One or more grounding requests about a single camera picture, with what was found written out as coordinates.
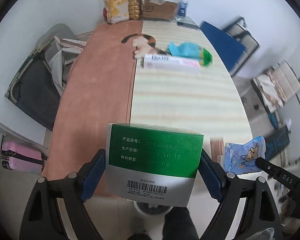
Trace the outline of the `blue cartoon snack bag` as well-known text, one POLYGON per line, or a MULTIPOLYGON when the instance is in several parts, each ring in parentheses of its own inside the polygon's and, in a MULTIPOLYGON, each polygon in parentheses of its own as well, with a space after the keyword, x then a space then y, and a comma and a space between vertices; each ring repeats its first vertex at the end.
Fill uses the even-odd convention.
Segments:
POLYGON ((255 162, 258 157, 264 158, 265 152, 266 142, 262 136, 245 144, 227 142, 224 150, 223 168, 226 172, 233 172, 236 175, 261 172, 255 162))

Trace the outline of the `green white medicine box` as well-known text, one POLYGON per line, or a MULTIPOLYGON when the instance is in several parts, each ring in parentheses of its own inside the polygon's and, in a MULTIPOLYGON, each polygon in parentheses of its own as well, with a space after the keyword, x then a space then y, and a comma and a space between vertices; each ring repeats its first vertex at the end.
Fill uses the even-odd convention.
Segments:
POLYGON ((186 207, 203 142, 202 134, 188 129, 109 124, 107 193, 136 202, 186 207))

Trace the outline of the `white pink toothpaste box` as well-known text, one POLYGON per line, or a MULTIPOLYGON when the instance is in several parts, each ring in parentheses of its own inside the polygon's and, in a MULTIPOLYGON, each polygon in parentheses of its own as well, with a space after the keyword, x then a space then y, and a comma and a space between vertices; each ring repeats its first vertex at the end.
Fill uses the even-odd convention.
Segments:
POLYGON ((175 71, 195 71, 201 69, 198 60, 157 54, 146 54, 143 59, 143 67, 145 69, 175 71))

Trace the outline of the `teal green snack bag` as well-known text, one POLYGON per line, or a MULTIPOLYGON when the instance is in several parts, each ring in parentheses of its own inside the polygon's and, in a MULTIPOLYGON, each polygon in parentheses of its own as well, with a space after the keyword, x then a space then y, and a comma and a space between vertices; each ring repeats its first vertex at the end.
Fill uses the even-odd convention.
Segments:
POLYGON ((200 65, 204 67, 213 63, 212 54, 204 47, 195 43, 184 42, 180 45, 175 45, 173 42, 170 42, 167 50, 172 56, 198 60, 200 65))

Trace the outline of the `white round trash bin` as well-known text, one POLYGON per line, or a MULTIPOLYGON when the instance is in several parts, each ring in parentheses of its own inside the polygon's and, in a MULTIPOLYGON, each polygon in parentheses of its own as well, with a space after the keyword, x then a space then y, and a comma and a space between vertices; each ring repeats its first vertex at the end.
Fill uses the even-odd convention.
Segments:
POLYGON ((166 215, 172 210, 172 206, 154 205, 148 203, 134 202, 134 207, 143 216, 166 215))

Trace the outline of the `pink suitcase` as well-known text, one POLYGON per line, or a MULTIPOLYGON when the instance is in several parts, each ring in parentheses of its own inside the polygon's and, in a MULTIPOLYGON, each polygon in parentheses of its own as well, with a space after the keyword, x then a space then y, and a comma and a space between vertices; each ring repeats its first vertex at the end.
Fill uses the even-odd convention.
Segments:
POLYGON ((47 155, 13 141, 6 141, 1 146, 1 164, 7 170, 42 173, 47 155))

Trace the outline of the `chair with paper bags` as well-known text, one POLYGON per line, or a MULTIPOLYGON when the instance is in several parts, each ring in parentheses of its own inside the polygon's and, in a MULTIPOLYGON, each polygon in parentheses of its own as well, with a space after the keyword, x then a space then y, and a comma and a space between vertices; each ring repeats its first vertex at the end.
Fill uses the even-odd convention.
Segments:
POLYGON ((252 78, 251 85, 268 114, 285 107, 300 92, 300 81, 286 61, 252 78))

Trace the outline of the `grey folding chair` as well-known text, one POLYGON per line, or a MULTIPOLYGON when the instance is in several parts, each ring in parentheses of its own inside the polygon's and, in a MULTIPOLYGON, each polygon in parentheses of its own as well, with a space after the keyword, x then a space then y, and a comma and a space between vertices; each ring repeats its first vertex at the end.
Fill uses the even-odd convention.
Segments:
POLYGON ((52 130, 71 67, 85 48, 64 24, 54 25, 17 71, 5 97, 33 120, 52 130))

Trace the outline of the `cat print table mat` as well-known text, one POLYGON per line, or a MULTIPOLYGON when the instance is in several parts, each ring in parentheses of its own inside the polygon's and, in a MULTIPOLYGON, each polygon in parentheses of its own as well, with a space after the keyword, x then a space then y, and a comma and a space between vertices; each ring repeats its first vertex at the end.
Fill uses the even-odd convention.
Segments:
POLYGON ((238 91, 219 55, 200 30, 172 22, 102 23, 70 70, 56 115, 43 175, 62 179, 106 146, 110 123, 184 128, 210 139, 243 144, 252 132, 238 91), (213 56, 196 73, 144 69, 133 57, 133 35, 149 35, 156 47, 196 43, 213 56))

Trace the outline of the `grey chair with folder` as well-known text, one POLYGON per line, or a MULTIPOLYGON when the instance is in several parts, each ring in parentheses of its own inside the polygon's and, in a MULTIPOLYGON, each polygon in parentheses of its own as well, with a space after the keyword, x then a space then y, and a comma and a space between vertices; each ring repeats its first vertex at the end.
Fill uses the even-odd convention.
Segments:
POLYGON ((230 71, 231 77, 234 77, 258 50, 260 45, 247 30, 245 18, 242 16, 237 16, 232 22, 222 28, 222 31, 233 37, 245 47, 242 55, 235 63, 234 68, 230 71))

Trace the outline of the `golden bottle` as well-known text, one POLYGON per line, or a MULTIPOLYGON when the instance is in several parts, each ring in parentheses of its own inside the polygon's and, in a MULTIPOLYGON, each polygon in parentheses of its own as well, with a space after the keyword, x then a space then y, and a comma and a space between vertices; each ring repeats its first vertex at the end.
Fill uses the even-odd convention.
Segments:
POLYGON ((129 0, 128 11, 130 20, 138 20, 140 18, 140 1, 129 0))

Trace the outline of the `yellow snack bag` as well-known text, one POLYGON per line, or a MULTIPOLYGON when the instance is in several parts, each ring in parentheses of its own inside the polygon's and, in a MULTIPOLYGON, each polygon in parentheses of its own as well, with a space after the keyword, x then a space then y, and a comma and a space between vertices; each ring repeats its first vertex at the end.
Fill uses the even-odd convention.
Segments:
POLYGON ((128 0, 103 0, 109 24, 129 20, 128 0))

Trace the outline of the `cardboard box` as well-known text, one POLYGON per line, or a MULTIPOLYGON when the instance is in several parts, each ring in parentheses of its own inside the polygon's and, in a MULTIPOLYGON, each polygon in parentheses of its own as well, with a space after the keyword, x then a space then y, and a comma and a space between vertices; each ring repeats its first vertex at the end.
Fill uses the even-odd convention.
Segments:
POLYGON ((178 0, 141 0, 142 16, 146 19, 173 20, 178 0))

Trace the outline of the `clear water bottle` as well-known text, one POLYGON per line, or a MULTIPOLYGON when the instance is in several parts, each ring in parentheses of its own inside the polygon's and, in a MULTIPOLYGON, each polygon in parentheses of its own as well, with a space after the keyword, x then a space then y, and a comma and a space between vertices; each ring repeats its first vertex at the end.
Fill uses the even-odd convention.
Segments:
POLYGON ((175 16, 176 21, 181 21, 186 17, 188 0, 179 0, 178 9, 175 16))

